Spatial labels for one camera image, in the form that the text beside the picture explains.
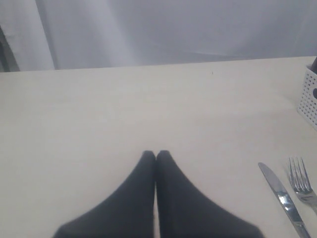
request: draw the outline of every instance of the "knife blade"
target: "knife blade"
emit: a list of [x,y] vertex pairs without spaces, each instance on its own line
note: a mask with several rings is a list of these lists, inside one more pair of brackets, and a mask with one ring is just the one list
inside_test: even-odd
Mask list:
[[275,175],[275,173],[265,164],[258,163],[266,181],[271,187],[273,193],[277,197],[277,200],[282,205],[284,211],[286,212],[289,220],[292,222],[295,230],[297,231],[300,238],[310,238],[305,224],[299,215],[294,202],[292,201],[290,195],[286,191],[285,187]]

